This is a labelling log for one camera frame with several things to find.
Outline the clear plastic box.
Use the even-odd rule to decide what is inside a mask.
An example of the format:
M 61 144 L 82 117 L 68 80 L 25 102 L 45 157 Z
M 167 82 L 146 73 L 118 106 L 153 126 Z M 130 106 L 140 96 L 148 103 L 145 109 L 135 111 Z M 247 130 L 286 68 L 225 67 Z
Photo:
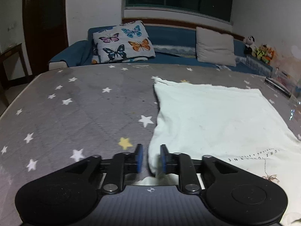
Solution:
M 273 69 L 272 78 L 284 88 L 290 96 L 300 98 L 300 79 L 296 80 L 289 73 L 278 67 Z

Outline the dark wooden door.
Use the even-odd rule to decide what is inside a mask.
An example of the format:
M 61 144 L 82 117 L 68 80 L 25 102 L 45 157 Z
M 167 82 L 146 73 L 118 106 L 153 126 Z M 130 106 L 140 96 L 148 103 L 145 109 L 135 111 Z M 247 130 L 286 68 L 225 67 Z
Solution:
M 48 71 L 49 61 L 68 47 L 66 0 L 22 0 L 22 24 L 32 74 Z

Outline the pale green t-shirt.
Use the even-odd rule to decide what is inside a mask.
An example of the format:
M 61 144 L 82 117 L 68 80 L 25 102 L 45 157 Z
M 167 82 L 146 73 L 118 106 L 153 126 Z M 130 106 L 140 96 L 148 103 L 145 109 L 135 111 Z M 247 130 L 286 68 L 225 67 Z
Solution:
M 258 89 L 193 85 L 155 78 L 157 125 L 148 148 L 153 174 L 160 146 L 193 159 L 212 155 L 281 186 L 283 225 L 300 225 L 300 135 Z

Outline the orange fox plush toy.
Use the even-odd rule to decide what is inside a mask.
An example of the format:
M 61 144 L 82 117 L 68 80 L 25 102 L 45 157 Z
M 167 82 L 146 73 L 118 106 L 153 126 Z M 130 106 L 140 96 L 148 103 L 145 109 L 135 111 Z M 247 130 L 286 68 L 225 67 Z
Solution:
M 265 55 L 265 63 L 270 65 L 273 57 L 274 57 L 274 53 L 275 53 L 275 50 L 273 50 L 273 48 L 269 48 L 266 52 L 266 55 Z

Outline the grey star tablecloth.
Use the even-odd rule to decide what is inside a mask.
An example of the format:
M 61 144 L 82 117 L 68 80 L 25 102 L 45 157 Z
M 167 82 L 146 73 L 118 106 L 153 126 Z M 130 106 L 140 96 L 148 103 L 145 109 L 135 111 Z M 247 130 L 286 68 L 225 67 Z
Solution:
M 160 110 L 155 78 L 193 85 L 258 89 L 288 128 L 300 135 L 300 105 L 263 77 L 229 69 L 167 64 L 105 64 L 52 70 L 35 78 L 1 116 L 1 225 L 20 225 L 14 201 L 26 183 L 92 155 L 107 159 L 140 143 L 144 162 L 137 178 L 174 184 L 173 175 L 153 174 L 148 148 Z

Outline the butterfly print pillow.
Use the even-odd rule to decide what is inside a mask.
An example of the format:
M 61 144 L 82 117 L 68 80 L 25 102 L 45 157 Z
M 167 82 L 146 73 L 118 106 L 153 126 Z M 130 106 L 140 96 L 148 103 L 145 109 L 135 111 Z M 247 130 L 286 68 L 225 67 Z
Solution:
M 147 61 L 156 56 L 142 21 L 108 27 L 92 34 L 93 64 Z

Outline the yellow green plush toy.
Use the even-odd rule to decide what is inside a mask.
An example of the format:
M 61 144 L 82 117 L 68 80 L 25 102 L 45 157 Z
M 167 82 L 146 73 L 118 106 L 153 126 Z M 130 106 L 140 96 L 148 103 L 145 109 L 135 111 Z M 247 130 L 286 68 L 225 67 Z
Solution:
M 262 44 L 259 47 L 255 47 L 252 51 L 252 56 L 257 58 L 258 60 L 262 60 L 262 57 L 266 56 L 268 50 L 270 50 L 271 47 L 266 44 Z

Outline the panda plush toy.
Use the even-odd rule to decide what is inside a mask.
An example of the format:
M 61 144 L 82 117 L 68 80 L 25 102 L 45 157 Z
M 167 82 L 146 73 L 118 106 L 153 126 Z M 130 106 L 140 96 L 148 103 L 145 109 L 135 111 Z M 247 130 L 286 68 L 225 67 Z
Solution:
M 245 55 L 252 55 L 253 57 L 256 56 L 256 45 L 255 39 L 253 36 L 248 36 L 244 39 L 244 54 Z

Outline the dark wooden side table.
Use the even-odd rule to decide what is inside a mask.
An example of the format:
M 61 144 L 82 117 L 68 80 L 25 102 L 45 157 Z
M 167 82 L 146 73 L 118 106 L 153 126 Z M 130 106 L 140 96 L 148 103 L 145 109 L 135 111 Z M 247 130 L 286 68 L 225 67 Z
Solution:
M 28 73 L 21 43 L 1 53 L 1 101 L 6 107 L 9 106 L 6 91 L 31 80 L 33 76 Z

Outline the blue sofa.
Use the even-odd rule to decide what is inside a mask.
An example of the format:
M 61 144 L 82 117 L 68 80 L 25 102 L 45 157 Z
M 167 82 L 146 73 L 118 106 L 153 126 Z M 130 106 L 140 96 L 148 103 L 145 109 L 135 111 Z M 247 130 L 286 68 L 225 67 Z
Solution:
M 203 66 L 221 68 L 217 63 L 199 62 L 196 58 L 196 31 L 183 27 L 163 27 L 159 25 L 145 25 L 151 43 L 154 46 L 156 57 L 149 59 L 150 63 L 178 64 L 189 66 Z M 59 69 L 74 66 L 89 65 L 97 59 L 97 49 L 93 42 L 93 33 L 107 32 L 111 27 L 93 27 L 88 30 L 88 39 L 74 43 L 49 62 L 49 69 Z M 244 43 L 233 39 L 236 66 L 228 66 L 232 71 L 252 73 L 270 77 L 272 66 L 256 58 L 244 54 Z

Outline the black stick on table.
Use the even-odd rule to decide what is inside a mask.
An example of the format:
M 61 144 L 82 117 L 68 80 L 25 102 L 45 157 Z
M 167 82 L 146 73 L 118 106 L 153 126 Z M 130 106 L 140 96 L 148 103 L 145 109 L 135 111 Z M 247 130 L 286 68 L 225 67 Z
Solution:
M 276 81 L 273 78 L 265 78 L 265 82 L 273 86 L 275 89 L 281 91 L 287 97 L 291 97 L 291 92 L 282 83 Z

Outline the beige cushion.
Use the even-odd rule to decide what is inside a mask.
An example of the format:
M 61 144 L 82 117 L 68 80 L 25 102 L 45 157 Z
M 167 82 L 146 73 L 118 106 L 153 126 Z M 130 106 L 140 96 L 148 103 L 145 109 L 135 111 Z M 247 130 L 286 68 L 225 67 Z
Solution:
M 196 56 L 199 62 L 235 67 L 233 36 L 197 27 Z

